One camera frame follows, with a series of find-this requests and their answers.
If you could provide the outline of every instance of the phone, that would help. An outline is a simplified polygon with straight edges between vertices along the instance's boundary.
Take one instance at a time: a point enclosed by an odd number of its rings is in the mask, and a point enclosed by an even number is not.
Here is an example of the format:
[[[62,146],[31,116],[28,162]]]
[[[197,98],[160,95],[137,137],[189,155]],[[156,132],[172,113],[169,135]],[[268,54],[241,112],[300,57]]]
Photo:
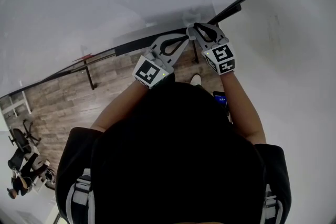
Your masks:
[[[223,107],[226,108],[227,100],[226,100],[225,92],[213,92],[213,95],[217,103],[221,104]]]

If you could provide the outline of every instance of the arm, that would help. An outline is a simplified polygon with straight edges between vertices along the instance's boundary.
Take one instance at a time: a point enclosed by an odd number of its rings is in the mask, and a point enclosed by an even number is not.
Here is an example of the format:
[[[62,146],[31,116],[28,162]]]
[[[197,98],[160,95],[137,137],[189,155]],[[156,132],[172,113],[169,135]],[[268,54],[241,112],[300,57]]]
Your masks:
[[[148,91],[149,89],[140,82],[133,82],[100,113],[91,128],[105,132],[109,127],[124,119]]]
[[[27,188],[28,188],[28,185],[27,185],[26,181],[21,177],[20,174],[18,174],[18,177],[21,179],[23,188],[24,188],[24,189],[27,189]]]
[[[231,117],[239,133],[252,144],[266,144],[258,113],[233,72],[221,75]]]
[[[13,183],[14,179],[16,178],[16,173],[14,170],[12,170],[12,177],[11,177],[11,182]]]

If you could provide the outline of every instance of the white strap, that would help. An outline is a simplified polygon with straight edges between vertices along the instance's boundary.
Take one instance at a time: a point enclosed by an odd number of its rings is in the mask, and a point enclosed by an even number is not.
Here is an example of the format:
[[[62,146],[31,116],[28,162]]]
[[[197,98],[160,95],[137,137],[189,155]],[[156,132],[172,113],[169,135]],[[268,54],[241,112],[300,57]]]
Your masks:
[[[77,178],[77,181],[78,182],[82,182],[82,183],[84,183],[86,185],[90,185],[90,183],[91,183],[91,181],[87,181],[87,180],[84,180],[84,179],[81,179],[81,178]]]
[[[88,224],[95,224],[96,218],[96,206],[95,206],[95,195],[93,191],[89,193],[89,210],[88,210]]]
[[[278,206],[279,206],[279,210],[278,210],[278,215],[277,215],[277,221],[275,222],[275,224],[280,224],[282,212],[283,212],[282,202],[280,202],[279,200],[278,200]]]
[[[90,168],[85,168],[84,172],[83,172],[83,175],[91,176],[91,169]]]
[[[67,201],[65,203],[67,218],[70,224],[74,224],[72,220],[72,213],[71,213],[71,201],[72,201],[72,196],[74,192],[75,192],[75,183],[70,187],[70,190],[67,196]]]
[[[75,190],[73,194],[72,201],[79,205],[86,205],[88,202],[88,193]]]

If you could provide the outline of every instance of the sneaker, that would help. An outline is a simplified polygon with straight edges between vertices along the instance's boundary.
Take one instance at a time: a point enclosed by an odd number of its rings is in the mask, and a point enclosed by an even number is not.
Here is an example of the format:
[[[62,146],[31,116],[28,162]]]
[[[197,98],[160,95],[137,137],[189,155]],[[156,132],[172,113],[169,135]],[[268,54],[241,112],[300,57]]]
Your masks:
[[[40,155],[40,151],[38,151],[36,146],[33,146],[33,153]]]
[[[199,74],[194,75],[190,84],[193,86],[201,85],[201,76]]]

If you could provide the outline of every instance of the chair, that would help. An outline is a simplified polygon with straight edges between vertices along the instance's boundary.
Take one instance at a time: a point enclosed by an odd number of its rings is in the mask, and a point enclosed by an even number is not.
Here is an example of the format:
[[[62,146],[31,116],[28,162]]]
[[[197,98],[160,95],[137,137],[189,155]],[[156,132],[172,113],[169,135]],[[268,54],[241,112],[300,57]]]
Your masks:
[[[8,166],[12,170],[19,171],[23,162],[23,158],[27,153],[31,153],[32,149],[28,139],[25,137],[25,134],[21,132],[20,129],[12,129],[10,130],[10,133],[13,139],[11,139],[11,137],[9,136],[9,140],[11,141],[13,146],[13,142],[15,142],[18,149],[15,151],[13,157],[8,161]]]
[[[29,151],[29,153],[32,151],[32,149],[30,148],[29,141],[26,138],[25,133],[23,133],[20,129],[17,129],[17,128],[14,128],[14,129],[10,130],[10,133],[11,133],[13,139],[11,139],[10,136],[8,136],[8,138],[11,141],[13,146],[14,146],[14,143],[15,143],[17,145],[18,149],[20,149],[25,154],[28,153],[28,151]]]
[[[32,129],[32,122],[30,123],[29,125],[29,129],[27,129],[26,125],[25,125],[25,122],[27,120],[23,120],[23,127],[25,128],[25,131],[26,131],[26,138],[29,139],[35,146],[37,146],[39,144],[39,142],[41,141],[41,138],[35,138],[33,137],[32,133],[31,133],[31,129]]]
[[[8,161],[8,167],[11,170],[16,170],[16,171],[20,171],[22,162],[23,162],[23,158],[25,157],[25,152],[22,152],[20,148],[18,148],[13,157]]]

